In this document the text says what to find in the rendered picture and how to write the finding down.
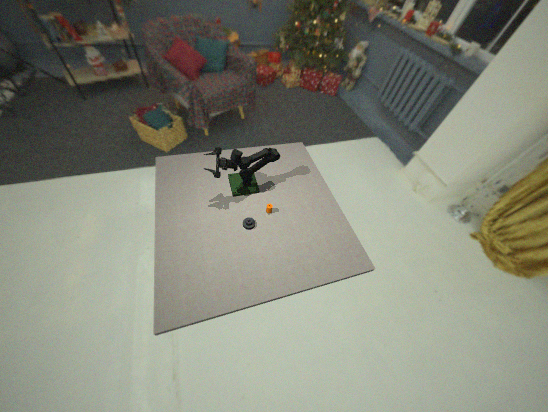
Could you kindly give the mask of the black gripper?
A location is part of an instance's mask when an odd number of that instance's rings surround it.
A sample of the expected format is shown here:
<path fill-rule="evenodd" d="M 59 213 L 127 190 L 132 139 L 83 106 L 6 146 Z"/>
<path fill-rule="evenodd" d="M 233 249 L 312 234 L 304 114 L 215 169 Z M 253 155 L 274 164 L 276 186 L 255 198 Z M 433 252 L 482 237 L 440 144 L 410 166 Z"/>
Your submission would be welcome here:
<path fill-rule="evenodd" d="M 220 154 L 221 154 L 221 148 L 220 148 L 220 147 L 216 147 L 215 150 L 214 150 L 214 152 L 211 152 L 211 153 L 208 153 L 208 154 L 204 154 L 204 155 L 216 155 L 216 170 L 211 170 L 211 169 L 203 168 L 203 169 L 205 169 L 205 170 L 208 170 L 208 171 L 212 172 L 215 178 L 220 178 L 220 174 L 221 174 L 221 172 L 219 172 L 219 168 L 222 168 L 222 167 L 220 166 L 220 164 L 221 164 Z M 229 168 L 229 166 L 230 166 L 230 160 L 229 160 L 229 162 L 227 161 L 227 165 L 228 165 L 227 168 Z"/>

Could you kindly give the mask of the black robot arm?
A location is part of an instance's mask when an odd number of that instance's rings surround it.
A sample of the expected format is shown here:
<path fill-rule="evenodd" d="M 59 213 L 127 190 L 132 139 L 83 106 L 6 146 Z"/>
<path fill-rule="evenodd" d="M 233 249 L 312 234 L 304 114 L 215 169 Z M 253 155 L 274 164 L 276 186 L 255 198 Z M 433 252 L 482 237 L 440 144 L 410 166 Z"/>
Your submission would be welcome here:
<path fill-rule="evenodd" d="M 280 154 L 274 148 L 264 148 L 263 150 L 248 157 L 241 157 L 242 154 L 243 154 L 242 151 L 233 149 L 230 157 L 231 160 L 221 157 L 220 166 L 222 167 L 222 170 L 227 170 L 227 166 L 228 166 L 227 161 L 229 162 L 229 160 L 230 160 L 229 168 L 234 169 L 234 171 L 236 171 L 238 169 L 237 167 L 239 166 L 239 168 L 241 169 L 239 174 L 242 178 L 243 187 L 252 186 L 251 182 L 253 181 L 252 179 L 253 173 L 261 169 L 263 166 L 265 166 L 269 162 L 275 162 L 280 158 Z M 255 163 L 250 168 L 248 168 L 250 164 L 256 161 L 258 162 Z"/>

